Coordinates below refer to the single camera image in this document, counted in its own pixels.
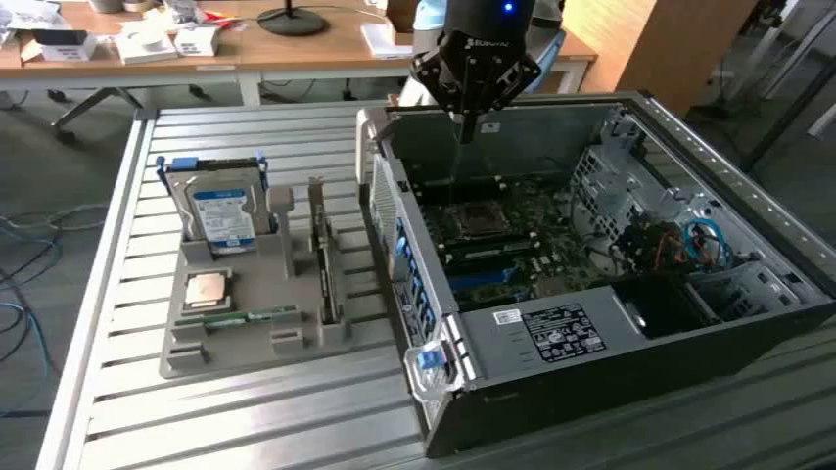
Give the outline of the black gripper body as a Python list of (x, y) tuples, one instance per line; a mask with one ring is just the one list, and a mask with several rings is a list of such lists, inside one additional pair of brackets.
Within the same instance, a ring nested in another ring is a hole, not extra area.
[(469, 53), (517, 59), (525, 54), (525, 35), (534, 1), (451, 0), (446, 2), (438, 53), (461, 60)]

